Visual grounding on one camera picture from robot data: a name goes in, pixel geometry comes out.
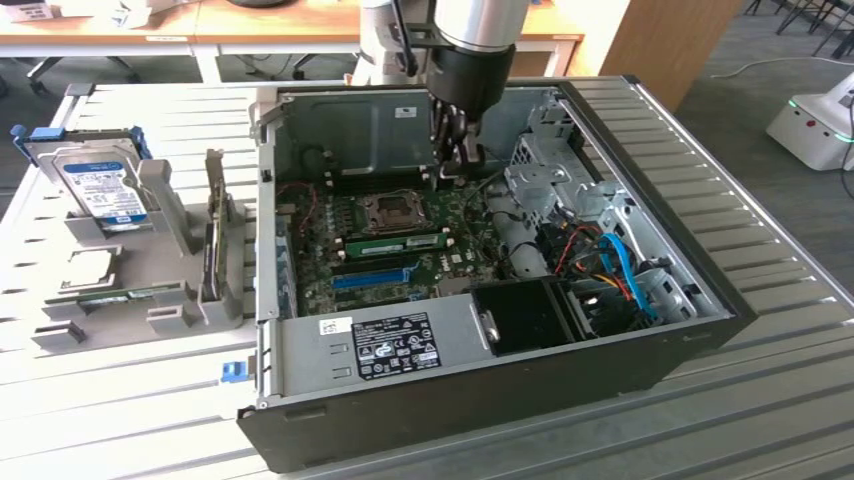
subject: green circuit board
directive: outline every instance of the green circuit board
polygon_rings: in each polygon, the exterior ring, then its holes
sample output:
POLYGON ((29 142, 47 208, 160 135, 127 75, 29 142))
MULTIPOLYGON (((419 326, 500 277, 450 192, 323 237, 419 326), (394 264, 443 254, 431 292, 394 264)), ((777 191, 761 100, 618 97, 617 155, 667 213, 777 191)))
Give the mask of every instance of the green circuit board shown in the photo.
POLYGON ((452 295, 468 285, 498 278, 496 254, 490 255, 498 251, 498 235, 491 221, 483 218, 484 205, 479 199, 470 202, 468 215, 463 214, 463 202, 476 188, 474 184, 438 192, 398 189, 355 196, 336 195, 323 185, 315 184, 314 188, 318 198, 314 211, 312 196, 306 190, 290 189, 279 197, 279 213, 287 215, 295 251, 299 316, 452 295), (424 215, 418 228, 391 234, 370 231, 366 203, 383 194, 406 196, 420 203, 424 215), (466 225, 476 238, 471 238, 466 225), (400 245, 414 248, 392 248, 395 242, 390 237, 406 238, 400 245), (352 245, 366 248, 358 250, 352 245), (408 282, 334 288, 334 279, 340 277, 335 274, 336 267, 371 265, 363 262, 375 258, 399 259, 410 270, 408 282))

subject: floor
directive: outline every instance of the floor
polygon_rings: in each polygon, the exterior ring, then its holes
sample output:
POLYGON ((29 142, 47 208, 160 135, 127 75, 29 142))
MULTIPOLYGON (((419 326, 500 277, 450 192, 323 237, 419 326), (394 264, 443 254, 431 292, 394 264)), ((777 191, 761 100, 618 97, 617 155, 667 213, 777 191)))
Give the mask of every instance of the floor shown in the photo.
MULTIPOLYGON (((765 127, 789 97, 826 91, 850 73, 850 67, 817 61, 786 62, 758 66, 733 79, 709 78, 755 60, 809 56, 818 44, 821 30, 815 36, 807 35, 809 23, 803 19, 782 36, 774 35, 783 13, 775 16, 774 3, 762 3, 755 16, 733 20, 677 116, 839 282, 854 290, 849 240, 854 234, 854 200, 842 189, 838 173, 810 170, 765 135, 765 127)), ((271 56, 259 65, 275 74, 286 59, 287 56, 271 56)), ((190 57, 125 60, 144 82, 200 81, 190 57)), ((351 56, 328 56, 310 62, 304 70, 308 79, 342 78, 354 65, 351 56)), ((228 82, 256 79, 244 73, 236 57, 223 57, 220 69, 228 82)), ((8 132, 16 123, 29 127, 48 124, 68 83, 125 81, 123 71, 105 58, 71 58, 43 78, 52 95, 39 97, 24 81, 27 70, 23 62, 0 59, 0 76, 11 89, 0 100, 0 132, 8 132)), ((291 70, 286 69, 276 79, 290 80, 290 75, 291 70)), ((11 142, 0 142, 0 215, 25 169, 27 163, 11 142)))

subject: gray carpet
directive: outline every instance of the gray carpet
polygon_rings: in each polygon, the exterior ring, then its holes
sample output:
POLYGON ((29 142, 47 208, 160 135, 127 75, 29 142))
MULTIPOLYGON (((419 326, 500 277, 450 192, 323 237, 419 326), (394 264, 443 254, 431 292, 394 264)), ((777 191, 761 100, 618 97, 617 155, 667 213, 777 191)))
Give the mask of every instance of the gray carpet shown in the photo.
MULTIPOLYGON (((842 190, 838 174, 810 170, 765 135, 765 128, 789 97, 795 93, 826 91, 846 76, 850 67, 825 62, 790 62, 759 66, 730 80, 709 79, 710 74, 730 72, 754 60, 809 56, 818 44, 822 32, 807 35, 805 19, 797 20, 782 36, 774 35, 783 13, 774 16, 777 6, 770 1, 762 3, 755 17, 739 16, 733 20, 678 118, 851 290, 854 255, 847 237, 854 235, 854 200, 842 190)), ((200 81, 192 58, 128 57, 125 60, 147 83, 200 81)), ((283 61, 284 56, 272 56, 259 64, 270 73, 276 73, 283 61)), ((322 57, 306 67, 307 77, 340 78, 352 71, 352 66, 351 56, 322 57)), ((235 57, 220 59, 220 69, 228 82, 255 80, 246 75, 235 57)), ((125 82, 124 72, 107 59, 69 58, 44 77, 55 95, 37 97, 23 79, 25 71, 24 64, 0 60, 0 76, 11 85, 9 96, 0 100, 3 135, 15 123, 31 127, 49 123, 68 83, 125 82)), ((290 74, 288 69, 278 78, 290 80, 290 74)), ((25 168, 11 142, 0 142, 0 193, 15 187, 25 168)), ((0 213, 8 200, 8 196, 0 196, 0 213)))

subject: ribbed metal surface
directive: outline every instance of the ribbed metal surface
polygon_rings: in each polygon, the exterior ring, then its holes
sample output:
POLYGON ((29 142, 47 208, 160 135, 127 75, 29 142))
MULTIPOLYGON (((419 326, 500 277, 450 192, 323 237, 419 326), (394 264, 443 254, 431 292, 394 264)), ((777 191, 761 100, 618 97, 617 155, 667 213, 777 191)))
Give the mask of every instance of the ribbed metal surface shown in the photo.
MULTIPOLYGON (((318 467, 295 478, 769 479, 851 473, 850 301, 641 89, 621 78, 574 83, 762 313, 759 320, 649 392, 318 467)), ((141 124, 155 155, 174 162, 174 183, 188 203, 207 195, 196 148, 226 148, 230 190, 251 201, 256 160, 246 98, 238 88, 100 87, 72 117, 79 128, 115 119, 141 124)), ((45 195, 36 185, 13 230, 37 228, 52 239, 61 229, 33 220, 56 210, 56 200, 40 200, 45 195)), ((16 238, 11 261, 41 261, 47 241, 23 244, 16 238)), ((15 316, 9 297, 25 294, 0 296, 0 316, 15 316)), ((218 370, 251 351, 250 329, 33 358, 16 350, 23 324, 0 323, 0 349, 11 350, 0 354, 0 478, 276 478, 232 420, 220 417, 235 392, 215 385, 218 370)))

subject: motherboard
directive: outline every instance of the motherboard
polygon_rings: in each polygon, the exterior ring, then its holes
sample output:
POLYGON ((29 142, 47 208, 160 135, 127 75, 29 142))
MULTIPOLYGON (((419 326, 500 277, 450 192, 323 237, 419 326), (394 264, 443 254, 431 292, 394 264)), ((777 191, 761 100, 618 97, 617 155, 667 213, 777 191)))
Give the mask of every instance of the motherboard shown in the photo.
POLYGON ((418 172, 279 187, 299 316, 455 295, 503 276, 483 183, 434 191, 418 172))

